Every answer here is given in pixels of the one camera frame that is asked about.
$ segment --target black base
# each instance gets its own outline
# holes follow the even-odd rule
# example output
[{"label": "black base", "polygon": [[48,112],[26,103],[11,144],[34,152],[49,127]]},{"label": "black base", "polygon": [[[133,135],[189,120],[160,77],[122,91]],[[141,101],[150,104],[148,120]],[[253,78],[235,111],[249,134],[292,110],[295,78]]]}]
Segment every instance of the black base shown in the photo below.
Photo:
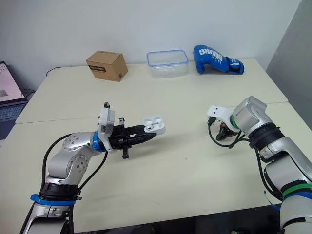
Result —
[{"label": "black base", "polygon": [[39,197],[49,201],[72,201],[76,200],[78,185],[59,185],[45,183]]}]

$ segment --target white wall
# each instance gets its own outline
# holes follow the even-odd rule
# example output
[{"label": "white wall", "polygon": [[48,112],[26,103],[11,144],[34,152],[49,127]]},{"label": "white wall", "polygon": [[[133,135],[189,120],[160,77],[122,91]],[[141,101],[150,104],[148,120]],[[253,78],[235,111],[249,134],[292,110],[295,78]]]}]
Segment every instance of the white wall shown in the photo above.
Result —
[{"label": "white wall", "polygon": [[84,65],[95,50],[128,63],[149,51],[209,45],[256,57],[266,69],[300,0],[2,0],[0,42],[22,86],[55,66]]}]

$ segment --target cardboard box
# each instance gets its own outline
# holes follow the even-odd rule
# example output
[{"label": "cardboard box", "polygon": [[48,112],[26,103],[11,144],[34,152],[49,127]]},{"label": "cardboard box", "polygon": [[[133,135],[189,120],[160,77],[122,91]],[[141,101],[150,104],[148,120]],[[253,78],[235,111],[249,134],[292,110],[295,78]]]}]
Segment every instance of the cardboard box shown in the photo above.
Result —
[{"label": "cardboard box", "polygon": [[95,78],[121,81],[128,72],[122,54],[96,51],[86,60]]}]

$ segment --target gray wall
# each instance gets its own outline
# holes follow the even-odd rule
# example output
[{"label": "gray wall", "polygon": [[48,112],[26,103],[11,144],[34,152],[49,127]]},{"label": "gray wall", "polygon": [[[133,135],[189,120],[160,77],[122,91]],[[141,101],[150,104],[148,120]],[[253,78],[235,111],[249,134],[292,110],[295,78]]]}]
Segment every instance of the gray wall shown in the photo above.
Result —
[{"label": "gray wall", "polygon": [[299,4],[267,73],[312,129],[311,0]]}]

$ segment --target black cable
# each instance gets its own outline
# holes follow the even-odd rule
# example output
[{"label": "black cable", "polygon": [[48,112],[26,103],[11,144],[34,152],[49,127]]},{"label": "black cable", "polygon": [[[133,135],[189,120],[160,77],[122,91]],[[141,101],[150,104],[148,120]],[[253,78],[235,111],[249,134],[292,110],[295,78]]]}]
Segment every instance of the black cable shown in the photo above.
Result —
[{"label": "black cable", "polygon": [[70,234],[75,234],[73,218],[74,218],[74,205],[71,205],[69,207],[69,230],[70,230]]},{"label": "black cable", "polygon": [[48,73],[51,72],[52,70],[56,69],[56,68],[60,68],[60,67],[52,68],[51,70],[47,71],[47,73],[45,74],[45,76],[47,77],[47,76],[48,76]]},{"label": "black cable", "polygon": [[23,97],[23,95],[25,96],[25,94],[24,94],[24,91],[25,90],[30,90],[30,93],[25,97],[25,98],[27,98],[29,95],[31,95],[31,94],[33,94],[33,93],[35,93],[36,91],[35,90],[33,90],[33,89],[22,89],[20,92],[21,92],[21,97]]},{"label": "black cable", "polygon": [[24,90],[30,90],[30,91],[35,92],[35,90],[33,90],[33,89],[22,89],[21,92],[23,92]]},{"label": "black cable", "polygon": [[43,163],[42,163],[42,179],[41,179],[41,188],[40,188],[40,192],[39,192],[39,196],[40,196],[40,193],[41,193],[41,190],[43,189],[44,187],[44,184],[45,184],[45,170],[46,170],[46,163],[47,163],[47,159],[48,159],[48,156],[49,156],[49,153],[51,152],[52,148],[57,144],[59,143],[61,140],[69,137],[71,134],[67,134],[67,135],[64,135],[62,136],[61,138],[57,139],[56,141],[54,141],[54,143],[49,147],[49,149],[47,150],[47,152],[45,153],[44,157],[43,157]]},{"label": "black cable", "polygon": [[256,158],[257,158],[257,162],[258,162],[258,168],[259,168],[259,172],[260,172],[260,177],[261,177],[261,180],[262,180],[262,183],[264,185],[264,187],[266,188],[266,190],[269,191],[269,193],[274,196],[276,199],[280,200],[280,201],[283,201],[283,198],[279,195],[277,195],[276,193],[274,193],[268,186],[267,182],[265,181],[265,178],[264,178],[264,175],[263,175],[263,171],[262,171],[262,166],[261,166],[261,161],[260,161],[260,155],[259,155],[259,151],[258,149],[253,146],[254,148],[254,151],[255,151],[255,155],[256,155]]},{"label": "black cable", "polygon": [[27,94],[27,96],[25,96],[25,98],[27,98],[29,95],[34,94],[35,92],[31,92],[29,94]]},{"label": "black cable", "polygon": [[95,169],[95,171],[82,183],[82,185],[78,188],[78,192],[82,190],[82,188],[88,183],[88,181],[99,171],[99,169],[103,166],[104,162],[106,161],[108,152],[105,152],[105,156],[99,166]]},{"label": "black cable", "polygon": [[[51,150],[53,149],[53,147],[59,143],[61,140],[69,137],[71,134],[67,134],[67,135],[64,135],[62,137],[60,137],[59,139],[57,139],[50,147],[49,149],[47,150],[47,152],[45,153],[44,155],[44,158],[43,158],[43,163],[42,163],[42,179],[41,179],[41,188],[40,188],[40,192],[39,192],[39,196],[40,196],[40,193],[44,187],[44,184],[45,184],[45,170],[46,170],[46,162],[47,162],[47,159],[48,159],[48,156],[51,152]],[[88,183],[88,181],[99,171],[99,169],[103,166],[104,162],[106,161],[106,158],[107,158],[107,154],[108,152],[106,151],[105,152],[105,156],[104,156],[104,159],[103,161],[100,163],[100,165],[95,169],[95,171],[83,182],[83,184],[77,189],[77,192],[76,192],[76,195],[81,191],[81,189]],[[31,215],[31,212],[33,210],[33,207],[34,207],[34,204],[35,202],[33,203],[33,205],[31,206],[27,216],[26,216],[26,219],[23,223],[23,226],[22,226],[22,229],[20,231],[20,234],[23,233],[25,227],[26,227],[26,224],[28,222],[28,219],[29,219],[29,216]],[[70,208],[69,208],[69,227],[70,227],[70,232],[71,234],[74,234],[74,222],[73,222],[73,217],[74,217],[74,206],[71,205]]]},{"label": "black cable", "polygon": [[[99,171],[99,169],[103,166],[104,162],[106,161],[107,158],[107,154],[108,152],[105,152],[105,156],[102,160],[102,162],[99,164],[99,166],[94,170],[94,172],[82,183],[82,185],[77,189],[77,192],[75,194],[75,196],[77,196],[80,191],[82,190],[82,188],[89,182],[89,180]],[[70,210],[69,210],[69,225],[70,225],[70,233],[74,234],[74,206],[71,205],[70,206]]]},{"label": "black cable", "polygon": [[20,230],[19,234],[22,234],[22,233],[24,232],[24,229],[26,228],[26,224],[27,224],[27,222],[28,222],[28,220],[29,220],[29,217],[30,217],[30,215],[31,215],[31,212],[33,211],[34,205],[35,205],[35,202],[34,202],[34,203],[32,204],[32,206],[30,207],[30,209],[29,209],[29,211],[28,211],[28,214],[27,214],[27,216],[26,216],[26,218],[25,218],[25,220],[24,220],[23,226],[21,227],[21,230]]},{"label": "black cable", "polygon": [[[213,122],[214,120],[212,119],[212,121],[208,121],[208,132],[209,132],[209,136],[210,138],[212,139],[212,141],[214,143],[216,143],[217,145],[221,146],[221,147],[229,147],[229,148],[232,148],[234,145],[236,145],[238,142],[240,141],[247,141],[247,142],[251,142],[249,139],[247,138],[244,138],[245,134],[243,134],[240,138],[236,137],[236,139],[230,144],[230,145],[222,145],[220,144],[219,142],[217,142],[214,137],[212,136],[211,134],[211,129],[210,129],[210,126],[211,126],[211,123]],[[279,196],[278,194],[274,193],[268,186],[265,178],[264,178],[264,175],[263,175],[263,171],[262,171],[262,166],[261,166],[261,161],[260,161],[260,155],[259,155],[259,151],[257,149],[256,146],[252,146],[254,148],[254,151],[255,151],[255,154],[256,154],[256,158],[257,158],[257,163],[258,163],[258,168],[259,168],[259,173],[260,173],[260,177],[261,177],[261,180],[262,180],[262,183],[264,185],[264,187],[266,188],[266,190],[268,190],[268,192],[274,196],[276,199],[280,200],[280,201],[283,201],[283,198],[281,196]]]}]

